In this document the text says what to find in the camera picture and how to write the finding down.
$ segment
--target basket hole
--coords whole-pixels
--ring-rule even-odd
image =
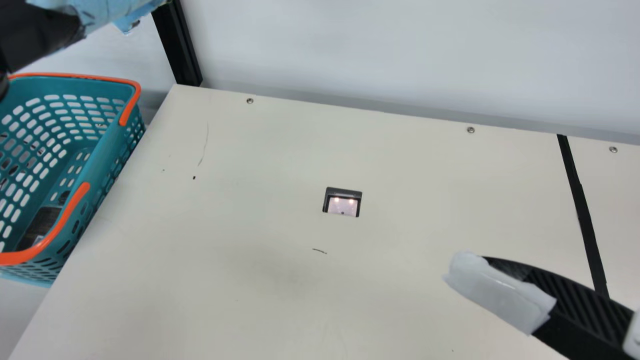
[[[34,106],[35,104],[40,104],[40,99],[38,99],[37,97],[34,97],[33,99],[27,101],[24,103],[26,106]]]
[[[36,181],[34,181],[34,182],[33,182],[33,184],[31,185],[31,188],[29,188],[29,191],[30,191],[30,192],[34,192],[34,191],[36,191],[36,189],[38,188],[38,185],[40,185],[40,182],[39,182],[39,181],[37,181],[37,180],[36,180]]]
[[[67,198],[69,198],[69,190],[65,190],[62,194],[60,194],[60,198],[58,199],[58,204],[60,205],[64,205],[64,203],[67,201]]]
[[[22,197],[23,193],[24,193],[23,189],[18,189],[18,191],[15,192],[15,196],[13,197],[13,201],[18,202],[18,200],[20,200],[20,198]]]
[[[21,145],[16,146],[11,152],[12,156],[18,156],[22,152],[23,147]]]
[[[31,175],[27,176],[27,178],[24,180],[22,185],[24,185],[24,187],[29,186],[29,184],[31,184],[31,180],[33,180],[33,176],[31,176]]]
[[[29,158],[29,153],[28,152],[23,152],[22,155],[20,156],[20,158],[18,159],[18,161],[23,163],[23,162],[27,161],[28,158]]]
[[[18,221],[18,218],[20,217],[20,213],[22,213],[22,211],[20,209],[16,210],[13,213],[13,216],[11,217],[11,222],[16,222]]]
[[[6,196],[7,196],[7,197],[10,197],[11,195],[13,195],[13,192],[15,191],[15,189],[16,189],[17,187],[18,187],[18,186],[16,186],[15,184],[11,184],[11,185],[9,185],[9,188],[6,190],[6,193],[5,193],[5,194],[6,194]]]
[[[11,225],[8,225],[7,227],[5,227],[3,233],[2,233],[2,237],[7,239],[9,237],[9,235],[11,234],[11,230],[13,228],[11,227]]]
[[[13,204],[9,204],[9,206],[7,206],[6,209],[4,210],[4,217],[8,218],[9,216],[11,216],[11,213],[13,212],[14,208],[15,206]]]
[[[62,254],[62,252],[69,246],[70,242],[71,242],[70,240],[67,240],[67,242],[65,242],[64,245],[62,245],[60,247],[60,249],[58,249],[58,251],[56,251],[56,254]]]
[[[9,139],[6,144],[4,145],[4,149],[5,150],[10,150],[14,145],[15,145],[16,141],[14,139]]]
[[[9,176],[14,175],[18,171],[18,165],[14,165],[9,169]]]
[[[38,106],[36,108],[33,108],[32,111],[33,111],[34,114],[37,114],[37,113],[41,113],[41,112],[45,111],[46,109],[47,109],[46,106],[40,105],[40,106]]]

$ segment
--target white backdrop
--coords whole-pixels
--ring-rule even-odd
[[[182,3],[207,86],[551,132],[640,134],[637,0]],[[602,137],[591,134],[576,135]]]

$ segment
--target plastic shopping basket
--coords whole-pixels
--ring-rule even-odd
[[[0,273],[55,280],[142,137],[139,84],[18,74],[0,102]]]

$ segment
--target black metal frame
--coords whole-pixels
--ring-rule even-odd
[[[604,275],[602,258],[600,257],[598,243],[596,242],[596,233],[593,230],[591,214],[589,214],[589,206],[587,206],[587,198],[584,196],[584,190],[582,189],[582,184],[580,184],[580,179],[578,178],[578,171],[575,168],[575,163],[573,162],[569,139],[567,139],[565,135],[558,135],[558,144],[560,145],[560,152],[562,153],[564,161],[564,169],[566,170],[566,176],[569,180],[569,185],[571,186],[571,193],[573,194],[573,203],[575,204],[580,230],[582,231],[584,250],[587,253],[587,261],[589,263],[589,269],[591,270],[593,287],[598,294],[609,298],[607,278]]]
[[[180,85],[200,86],[202,73],[180,0],[160,6],[152,12],[152,16],[175,82]]]

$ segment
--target dark object in basket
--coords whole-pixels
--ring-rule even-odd
[[[52,208],[50,206],[40,208],[35,218],[31,221],[31,224],[29,224],[22,240],[18,243],[16,251],[28,249],[42,240],[53,225],[56,224],[56,219],[58,215],[60,215],[61,210],[61,208]]]

